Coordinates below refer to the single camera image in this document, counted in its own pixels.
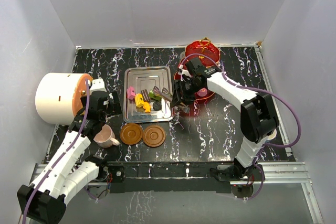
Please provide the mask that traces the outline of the salmon pink cake piece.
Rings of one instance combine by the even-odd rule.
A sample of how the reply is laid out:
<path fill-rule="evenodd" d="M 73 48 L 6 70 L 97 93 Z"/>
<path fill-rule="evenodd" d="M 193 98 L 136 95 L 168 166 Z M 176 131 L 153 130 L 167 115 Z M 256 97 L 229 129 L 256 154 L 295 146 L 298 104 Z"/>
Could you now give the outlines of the salmon pink cake piece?
<path fill-rule="evenodd" d="M 197 95 L 198 95 L 199 97 L 205 97 L 205 96 L 207 96 L 207 89 L 206 89 L 206 88 L 202 88 L 202 89 L 200 89 L 200 90 L 197 92 Z"/>

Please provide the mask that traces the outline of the red three-tier cake stand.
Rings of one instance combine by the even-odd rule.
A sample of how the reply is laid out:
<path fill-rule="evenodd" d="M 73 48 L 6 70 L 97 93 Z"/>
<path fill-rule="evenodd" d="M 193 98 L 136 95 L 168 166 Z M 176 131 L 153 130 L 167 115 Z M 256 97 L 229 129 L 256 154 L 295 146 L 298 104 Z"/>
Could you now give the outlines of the red three-tier cake stand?
<path fill-rule="evenodd" d="M 192 42 L 186 46 L 184 53 L 180 56 L 181 61 L 178 64 L 178 71 L 175 73 L 174 79 L 181 79 L 181 66 L 183 70 L 186 70 L 184 65 L 186 62 L 190 61 L 190 59 L 198 58 L 206 68 L 209 68 L 213 66 L 214 63 L 219 65 L 220 56 L 221 54 L 219 49 L 212 44 L 207 37 Z"/>

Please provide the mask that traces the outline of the green striped macaron cake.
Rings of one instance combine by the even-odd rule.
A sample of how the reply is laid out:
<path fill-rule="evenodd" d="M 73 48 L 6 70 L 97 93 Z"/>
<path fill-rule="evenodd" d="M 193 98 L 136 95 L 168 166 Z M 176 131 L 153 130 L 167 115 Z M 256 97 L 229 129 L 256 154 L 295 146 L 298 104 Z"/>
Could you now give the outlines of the green striped macaron cake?
<path fill-rule="evenodd" d="M 152 100 L 155 100 L 155 101 L 161 101 L 161 96 L 156 94 L 153 90 L 150 90 L 149 91 L 149 97 L 150 99 Z"/>

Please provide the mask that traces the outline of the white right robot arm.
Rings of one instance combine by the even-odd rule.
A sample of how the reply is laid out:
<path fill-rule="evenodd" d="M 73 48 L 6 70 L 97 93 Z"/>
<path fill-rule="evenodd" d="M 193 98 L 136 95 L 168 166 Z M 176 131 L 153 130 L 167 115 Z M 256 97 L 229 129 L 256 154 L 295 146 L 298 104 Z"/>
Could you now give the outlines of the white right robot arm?
<path fill-rule="evenodd" d="M 243 142 L 232 166 L 222 173 L 247 180 L 253 174 L 260 150 L 277 134 L 279 119 L 271 95 L 241 86 L 227 77 L 216 63 L 205 67 L 196 54 L 185 57 L 178 69 L 181 77 L 173 83 L 172 107 L 194 103 L 196 93 L 205 88 L 239 110 Z"/>

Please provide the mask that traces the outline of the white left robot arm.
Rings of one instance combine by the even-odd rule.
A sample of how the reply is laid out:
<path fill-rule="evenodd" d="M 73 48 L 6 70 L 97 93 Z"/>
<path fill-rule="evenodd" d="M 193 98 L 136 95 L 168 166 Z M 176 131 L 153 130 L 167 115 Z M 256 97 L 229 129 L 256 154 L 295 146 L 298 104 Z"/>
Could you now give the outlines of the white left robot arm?
<path fill-rule="evenodd" d="M 22 223 L 27 219 L 59 223 L 68 203 L 87 183 L 108 177 L 108 168 L 97 162 L 85 161 L 76 170 L 72 168 L 102 130 L 106 118 L 121 114 L 118 93 L 90 91 L 81 102 L 83 108 L 75 115 L 51 161 L 30 185 L 21 185 L 17 192 Z"/>

